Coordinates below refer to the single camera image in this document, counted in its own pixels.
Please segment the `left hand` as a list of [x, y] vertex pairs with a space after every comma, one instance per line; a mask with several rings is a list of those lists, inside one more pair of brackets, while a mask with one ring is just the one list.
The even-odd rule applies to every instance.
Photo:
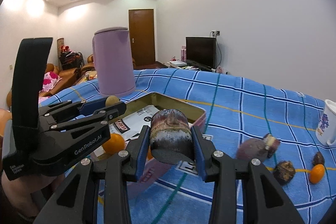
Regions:
[[41, 207], [33, 199], [33, 193], [51, 186], [55, 191], [64, 181], [65, 175], [56, 177], [45, 175], [29, 175], [10, 181], [5, 172], [1, 174], [1, 187], [9, 204], [20, 215], [26, 218], [36, 217], [41, 211]]

